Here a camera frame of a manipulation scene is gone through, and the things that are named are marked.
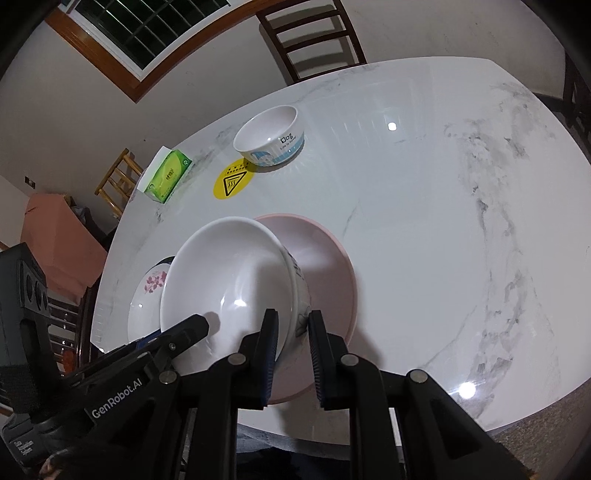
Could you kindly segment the large pink bowl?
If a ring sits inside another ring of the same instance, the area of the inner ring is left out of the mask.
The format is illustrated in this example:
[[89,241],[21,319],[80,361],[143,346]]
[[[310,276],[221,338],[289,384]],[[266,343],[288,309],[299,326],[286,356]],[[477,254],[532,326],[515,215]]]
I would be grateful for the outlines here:
[[[311,309],[322,312],[325,329],[351,340],[358,315],[358,287],[342,244],[327,228],[307,217],[269,214],[256,220],[273,231],[301,267],[311,294]],[[270,404],[293,400],[312,386],[310,342],[304,334],[281,352],[274,369]]]

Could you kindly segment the white ribbed bowl pink base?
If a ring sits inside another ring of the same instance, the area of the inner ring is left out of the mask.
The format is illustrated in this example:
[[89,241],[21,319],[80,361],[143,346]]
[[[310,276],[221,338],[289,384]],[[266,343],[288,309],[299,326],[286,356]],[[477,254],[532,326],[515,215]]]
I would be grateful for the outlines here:
[[297,261],[259,221],[225,217],[201,227],[174,257],[160,299],[160,330],[193,314],[209,323],[206,338],[174,360],[187,375],[238,351],[242,337],[259,331],[267,309],[279,314],[276,363],[290,361],[311,295]]

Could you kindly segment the white bowl blue dolphin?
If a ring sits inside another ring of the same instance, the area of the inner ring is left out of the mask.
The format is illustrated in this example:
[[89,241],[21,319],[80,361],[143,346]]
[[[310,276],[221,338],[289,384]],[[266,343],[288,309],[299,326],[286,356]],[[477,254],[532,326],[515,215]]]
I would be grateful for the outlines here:
[[304,123],[297,107],[276,106],[252,117],[238,130],[233,148],[257,167],[290,161],[304,146]]

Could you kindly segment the green tissue box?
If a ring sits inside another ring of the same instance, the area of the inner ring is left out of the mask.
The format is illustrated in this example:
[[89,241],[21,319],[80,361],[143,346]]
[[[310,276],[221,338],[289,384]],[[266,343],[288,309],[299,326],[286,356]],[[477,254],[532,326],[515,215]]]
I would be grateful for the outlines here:
[[162,146],[139,178],[136,189],[150,199],[164,203],[192,161],[177,149]]

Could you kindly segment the yellow warning sticker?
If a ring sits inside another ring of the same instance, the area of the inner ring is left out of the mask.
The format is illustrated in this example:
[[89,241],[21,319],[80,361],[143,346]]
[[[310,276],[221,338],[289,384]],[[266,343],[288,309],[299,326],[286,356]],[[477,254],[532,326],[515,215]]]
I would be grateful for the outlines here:
[[256,165],[252,162],[245,158],[235,160],[218,175],[212,189],[213,196],[218,200],[225,200],[237,195],[249,185],[254,174],[256,174]]

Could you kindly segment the dark wooden chair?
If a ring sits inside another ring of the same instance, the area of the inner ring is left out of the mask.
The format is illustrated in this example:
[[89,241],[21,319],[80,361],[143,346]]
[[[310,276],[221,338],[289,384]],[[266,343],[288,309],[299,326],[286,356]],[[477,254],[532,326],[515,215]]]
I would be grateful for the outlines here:
[[[280,1],[256,12],[260,30],[273,47],[284,77],[290,83],[368,63],[344,3],[329,1],[312,6],[308,1]],[[294,53],[337,42],[339,52],[296,61]]]

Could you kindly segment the bamboo chair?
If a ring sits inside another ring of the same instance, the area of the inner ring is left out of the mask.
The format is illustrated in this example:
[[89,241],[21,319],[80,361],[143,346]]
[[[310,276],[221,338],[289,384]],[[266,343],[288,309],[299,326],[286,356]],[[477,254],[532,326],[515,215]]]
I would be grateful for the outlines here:
[[95,188],[94,195],[106,202],[116,220],[121,219],[142,174],[143,168],[135,155],[124,149]]

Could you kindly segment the pink cloth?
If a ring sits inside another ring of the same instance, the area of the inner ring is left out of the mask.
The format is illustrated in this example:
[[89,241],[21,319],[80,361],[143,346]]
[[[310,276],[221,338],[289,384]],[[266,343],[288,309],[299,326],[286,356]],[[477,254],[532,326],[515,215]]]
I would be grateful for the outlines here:
[[101,275],[107,252],[59,194],[29,198],[21,231],[48,288],[78,304]]

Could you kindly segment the black wall switch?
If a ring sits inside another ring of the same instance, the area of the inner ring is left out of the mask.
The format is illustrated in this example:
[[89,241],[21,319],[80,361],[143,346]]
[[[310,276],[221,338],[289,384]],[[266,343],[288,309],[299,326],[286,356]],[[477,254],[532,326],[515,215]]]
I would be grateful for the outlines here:
[[34,181],[31,179],[31,178],[29,178],[28,176],[25,176],[25,177],[24,177],[24,182],[25,182],[25,184],[26,184],[26,185],[28,185],[28,186],[29,186],[31,189],[35,189],[35,188],[36,188],[36,183],[35,183],[35,182],[34,182]]

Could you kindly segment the wooden framed window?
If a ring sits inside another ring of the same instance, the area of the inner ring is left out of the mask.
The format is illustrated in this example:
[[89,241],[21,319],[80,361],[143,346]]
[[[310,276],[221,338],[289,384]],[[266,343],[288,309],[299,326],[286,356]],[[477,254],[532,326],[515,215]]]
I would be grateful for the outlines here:
[[60,1],[45,23],[133,103],[215,40],[256,86],[287,86],[256,14],[272,1]]

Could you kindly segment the white plate pink flowers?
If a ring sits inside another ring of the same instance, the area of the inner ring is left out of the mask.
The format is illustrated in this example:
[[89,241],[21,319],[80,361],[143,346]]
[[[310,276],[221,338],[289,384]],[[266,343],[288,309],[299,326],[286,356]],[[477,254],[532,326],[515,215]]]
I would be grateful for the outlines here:
[[151,267],[137,285],[132,296],[128,317],[128,341],[136,341],[160,328],[160,300],[173,257],[167,257]]

